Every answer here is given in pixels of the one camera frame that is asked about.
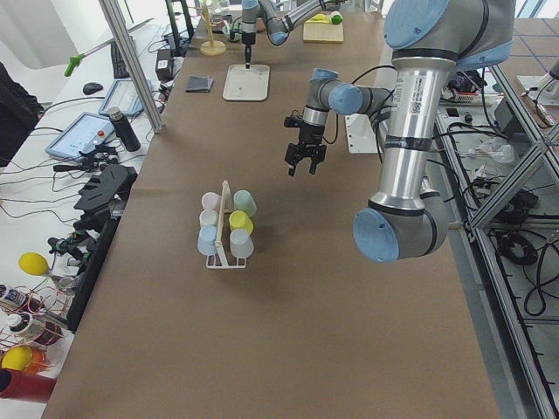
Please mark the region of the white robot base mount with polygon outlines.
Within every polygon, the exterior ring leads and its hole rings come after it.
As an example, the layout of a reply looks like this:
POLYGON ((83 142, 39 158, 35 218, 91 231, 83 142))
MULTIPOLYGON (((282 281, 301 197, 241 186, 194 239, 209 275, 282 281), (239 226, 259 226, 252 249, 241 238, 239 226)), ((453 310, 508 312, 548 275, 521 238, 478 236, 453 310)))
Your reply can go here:
POLYGON ((377 154, 383 151, 383 140, 388 132, 389 122, 382 121, 379 126, 381 141, 376 146, 376 134, 367 115, 352 114, 345 116, 347 142, 351 154, 377 154))

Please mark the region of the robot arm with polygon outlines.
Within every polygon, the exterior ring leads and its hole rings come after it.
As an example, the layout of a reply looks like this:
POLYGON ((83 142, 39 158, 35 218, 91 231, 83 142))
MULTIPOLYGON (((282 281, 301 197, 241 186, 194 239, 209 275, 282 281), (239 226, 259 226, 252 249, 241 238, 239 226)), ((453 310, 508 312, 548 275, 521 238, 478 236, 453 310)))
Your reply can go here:
POLYGON ((245 46, 245 69, 251 68, 252 47, 256 44, 257 22, 261 18, 273 45, 282 45, 289 33, 321 11, 339 10, 342 1, 306 1, 282 17, 278 17, 271 1, 242 0, 241 42, 245 46))
POLYGON ((330 113, 388 116, 379 188, 353 223, 355 242, 367 258, 422 257, 444 242, 443 201, 424 175, 438 103, 456 72, 508 58, 514 10, 511 1, 397 1, 384 24, 397 72, 394 87, 383 91, 344 83, 336 72, 317 69, 302 115, 286 118, 287 127, 300 131, 285 157, 295 168, 303 159, 313 165, 324 160, 330 113))

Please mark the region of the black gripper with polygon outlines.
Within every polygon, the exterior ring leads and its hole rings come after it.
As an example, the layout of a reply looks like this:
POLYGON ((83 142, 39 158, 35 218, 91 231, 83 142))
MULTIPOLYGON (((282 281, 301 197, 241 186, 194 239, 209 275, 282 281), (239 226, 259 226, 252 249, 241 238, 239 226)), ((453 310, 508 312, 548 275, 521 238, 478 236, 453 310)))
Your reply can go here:
POLYGON ((318 165, 325 160, 327 151, 327 146, 321 143, 325 131, 324 123, 315 125, 304 121, 302 116, 290 115, 284 119, 284 126, 300 130, 298 143, 289 143, 286 150, 285 162, 288 165, 288 174, 294 176, 297 164, 309 158, 311 160, 309 173, 314 175, 318 165))
POLYGON ((254 45, 254 33, 253 32, 242 32, 242 43, 245 47, 245 69, 250 70, 252 62, 252 46, 254 45))

